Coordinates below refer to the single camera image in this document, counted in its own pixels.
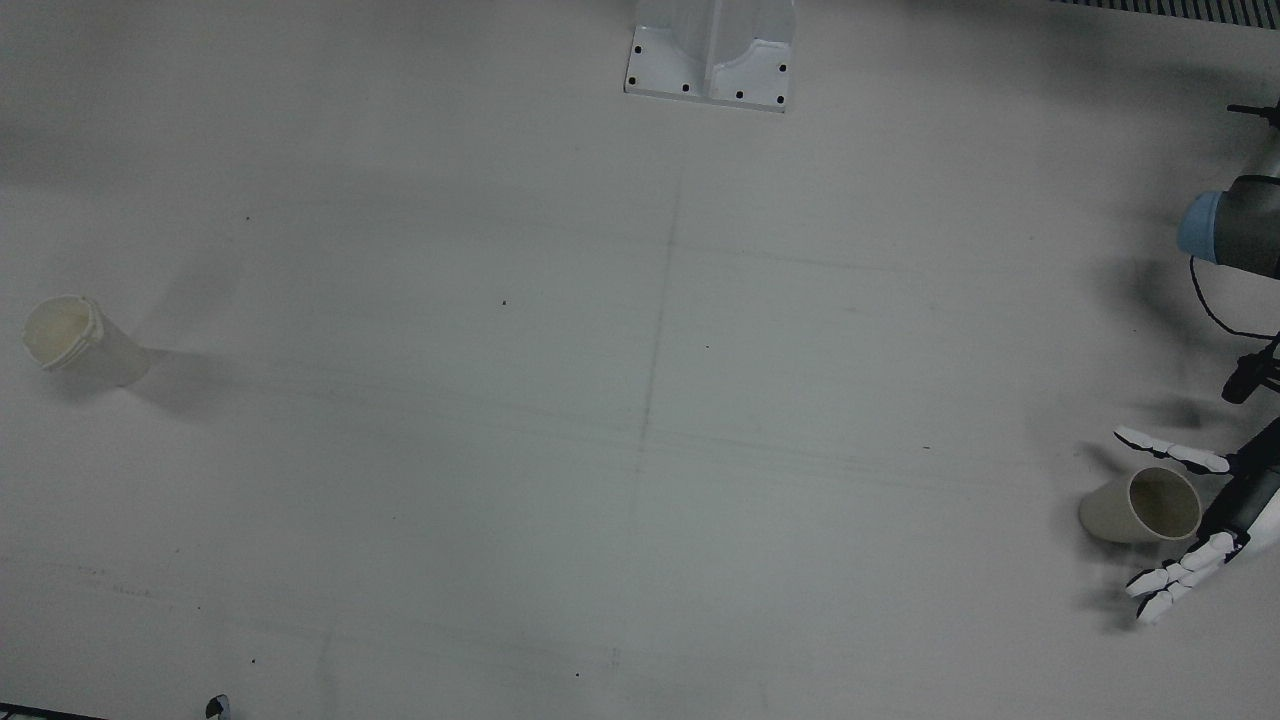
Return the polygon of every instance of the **paper cup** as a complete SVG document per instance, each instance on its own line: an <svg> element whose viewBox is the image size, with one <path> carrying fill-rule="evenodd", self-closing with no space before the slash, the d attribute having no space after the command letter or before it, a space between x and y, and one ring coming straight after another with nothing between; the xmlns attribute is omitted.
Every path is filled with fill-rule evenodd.
<svg viewBox="0 0 1280 720"><path fill-rule="evenodd" d="M1164 468L1116 478L1080 501L1080 524L1111 542L1185 539L1199 528L1201 512L1196 488Z"/></svg>
<svg viewBox="0 0 1280 720"><path fill-rule="evenodd" d="M45 370L67 370L116 386L137 380L151 366L146 348L120 332L97 302L78 295L37 305L27 316L22 342Z"/></svg>

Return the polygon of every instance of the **white cup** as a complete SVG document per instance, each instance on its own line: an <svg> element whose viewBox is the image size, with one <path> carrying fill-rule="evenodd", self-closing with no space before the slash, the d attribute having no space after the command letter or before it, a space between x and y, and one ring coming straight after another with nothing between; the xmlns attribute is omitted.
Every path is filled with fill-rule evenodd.
<svg viewBox="0 0 1280 720"><path fill-rule="evenodd" d="M146 348L129 340L97 302L78 295L51 297L27 315L27 352L45 370L67 370L127 386L151 366Z"/></svg>
<svg viewBox="0 0 1280 720"><path fill-rule="evenodd" d="M1201 501L1187 478L1146 468L1084 496L1080 524L1111 542L1187 539L1199 528Z"/></svg>

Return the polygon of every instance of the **black cable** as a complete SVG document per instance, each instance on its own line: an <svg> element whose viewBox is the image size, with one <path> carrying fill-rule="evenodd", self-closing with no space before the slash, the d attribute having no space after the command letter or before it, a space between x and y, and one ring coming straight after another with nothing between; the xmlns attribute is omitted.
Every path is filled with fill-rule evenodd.
<svg viewBox="0 0 1280 720"><path fill-rule="evenodd" d="M1224 331L1226 331L1230 334L1234 334L1236 337L1248 337L1248 338L1253 338L1253 340L1267 340L1267 341L1280 338L1280 334L1244 333L1244 332L1240 332L1238 329L1231 328L1230 325L1228 325L1222 320L1219 320L1217 315L1215 315L1213 311L1210 310L1208 302L1204 300L1204 291L1202 291L1199 288L1199 278L1196 277L1196 256L1194 255L1192 255L1190 268L1192 268L1192 284L1196 286L1196 297L1199 299L1201 307L1204 307L1204 311L1208 313L1210 319L1212 319L1215 323L1217 323L1217 327L1222 328Z"/></svg>

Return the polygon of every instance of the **vent grille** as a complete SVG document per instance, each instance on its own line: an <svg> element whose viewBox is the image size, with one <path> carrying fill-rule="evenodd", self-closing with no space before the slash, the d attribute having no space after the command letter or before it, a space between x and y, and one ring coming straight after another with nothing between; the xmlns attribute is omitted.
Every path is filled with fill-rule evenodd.
<svg viewBox="0 0 1280 720"><path fill-rule="evenodd" d="M1053 0L1068 5L1088 5L1108 10L1128 10L1149 15L1171 15L1190 20L1226 23L1276 29L1280 0Z"/></svg>

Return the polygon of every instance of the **white table surface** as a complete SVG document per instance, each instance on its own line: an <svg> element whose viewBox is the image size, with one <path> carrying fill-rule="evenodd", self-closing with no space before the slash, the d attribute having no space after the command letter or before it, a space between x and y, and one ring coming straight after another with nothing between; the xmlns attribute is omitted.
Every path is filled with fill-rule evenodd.
<svg viewBox="0 0 1280 720"><path fill-rule="evenodd" d="M1280 552L1135 632L1180 546L1074 512L1280 406L1174 245L1280 35L799 5L776 115L625 95L621 0L0 4L0 700L1274 715ZM67 292L146 378L38 372Z"/></svg>

